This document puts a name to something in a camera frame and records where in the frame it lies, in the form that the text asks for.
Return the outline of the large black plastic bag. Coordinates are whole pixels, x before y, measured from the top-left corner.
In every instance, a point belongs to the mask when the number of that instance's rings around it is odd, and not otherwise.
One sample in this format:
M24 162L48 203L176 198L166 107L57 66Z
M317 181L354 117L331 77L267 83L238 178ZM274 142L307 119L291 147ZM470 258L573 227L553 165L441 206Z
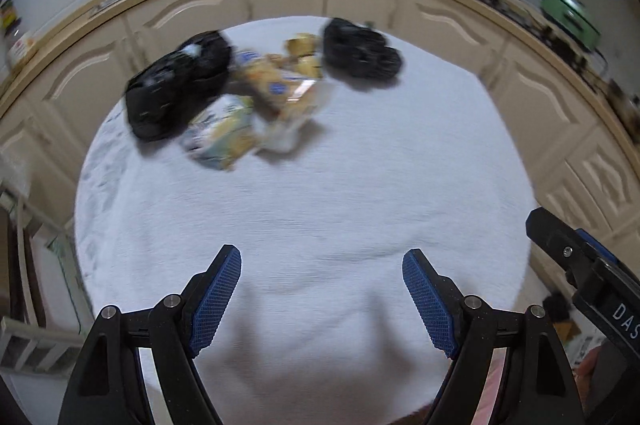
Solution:
M183 130L216 99L230 76L232 46L218 31L196 34L127 83L129 126L138 140L162 140Z

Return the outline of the small black plastic bag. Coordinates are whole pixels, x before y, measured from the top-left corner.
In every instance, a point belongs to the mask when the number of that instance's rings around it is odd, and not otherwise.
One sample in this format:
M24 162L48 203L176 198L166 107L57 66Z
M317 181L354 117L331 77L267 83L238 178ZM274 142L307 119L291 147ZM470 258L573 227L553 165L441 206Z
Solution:
M380 32L342 18L333 18L324 27L322 54L329 67L378 82L393 81L404 64L401 53Z

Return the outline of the clear bag of snack wrappers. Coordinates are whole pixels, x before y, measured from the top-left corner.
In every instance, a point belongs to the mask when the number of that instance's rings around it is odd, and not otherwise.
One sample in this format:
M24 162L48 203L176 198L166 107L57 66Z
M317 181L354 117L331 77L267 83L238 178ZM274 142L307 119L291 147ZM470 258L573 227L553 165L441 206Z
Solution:
M227 90L189 123L180 145L190 158L228 170L255 150L293 152L303 128L329 102L333 85L322 78L319 37L299 33L284 54L238 49Z

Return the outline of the white towel table cover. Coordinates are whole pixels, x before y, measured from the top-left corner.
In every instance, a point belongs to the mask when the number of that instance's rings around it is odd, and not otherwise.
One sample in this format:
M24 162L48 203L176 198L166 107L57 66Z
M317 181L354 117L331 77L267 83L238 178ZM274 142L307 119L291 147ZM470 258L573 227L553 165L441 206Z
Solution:
M461 291L511 308L533 188L478 78L399 42L388 86L334 82L293 152L229 171L142 146L122 106L86 156L75 232L96 308L148 308L236 246L242 273L196 358L227 424L388 424L448 370L402 281L422 249Z

